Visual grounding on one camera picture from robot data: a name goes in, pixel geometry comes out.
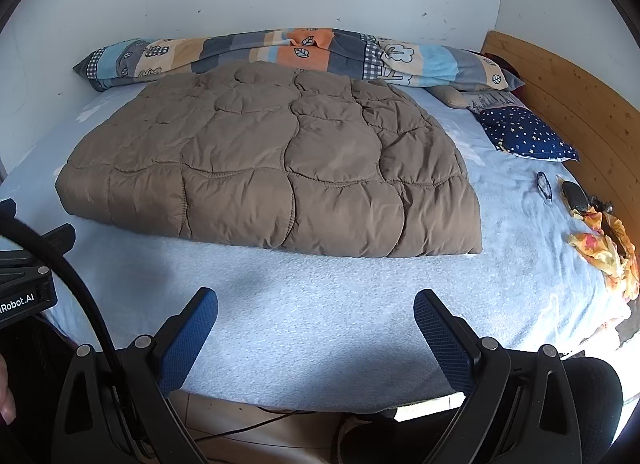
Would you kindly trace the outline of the person left hand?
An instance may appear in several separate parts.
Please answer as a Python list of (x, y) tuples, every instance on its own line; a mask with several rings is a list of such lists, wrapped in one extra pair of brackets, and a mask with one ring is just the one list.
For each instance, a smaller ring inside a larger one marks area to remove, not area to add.
[(9, 388), (8, 366), (2, 356), (0, 356), (0, 414), (7, 425), (11, 424), (16, 417), (15, 401)]

